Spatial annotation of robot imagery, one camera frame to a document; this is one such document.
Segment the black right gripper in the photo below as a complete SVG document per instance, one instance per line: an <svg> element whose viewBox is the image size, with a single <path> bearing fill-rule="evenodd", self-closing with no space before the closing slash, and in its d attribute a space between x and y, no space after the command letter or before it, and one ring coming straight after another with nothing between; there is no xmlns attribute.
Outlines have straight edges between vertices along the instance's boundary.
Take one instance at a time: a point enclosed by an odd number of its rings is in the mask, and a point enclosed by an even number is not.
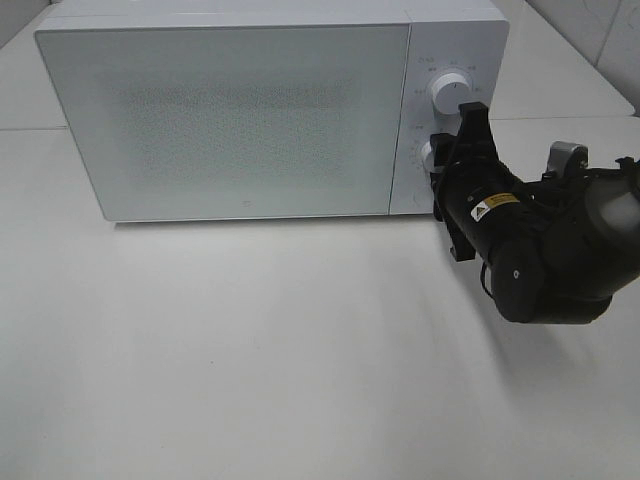
<svg viewBox="0 0 640 480"><path fill-rule="evenodd" d="M445 223L456 261L480 256L491 262L507 223L520 213L520 201L512 192L514 176L498 159L489 108L469 102L459 113L458 138L438 133L429 141L434 214Z"/></svg>

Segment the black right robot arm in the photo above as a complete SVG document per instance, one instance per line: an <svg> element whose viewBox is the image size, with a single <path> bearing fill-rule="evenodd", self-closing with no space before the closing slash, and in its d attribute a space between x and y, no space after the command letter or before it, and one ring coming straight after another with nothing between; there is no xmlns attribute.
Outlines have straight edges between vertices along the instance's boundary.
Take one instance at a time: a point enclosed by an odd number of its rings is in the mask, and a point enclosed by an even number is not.
<svg viewBox="0 0 640 480"><path fill-rule="evenodd" d="M489 110L459 108L456 134L429 144L433 212L458 262L480 259L501 316L522 324L588 324L639 277L639 163L592 168L584 145L555 142L525 182L500 160Z"/></svg>

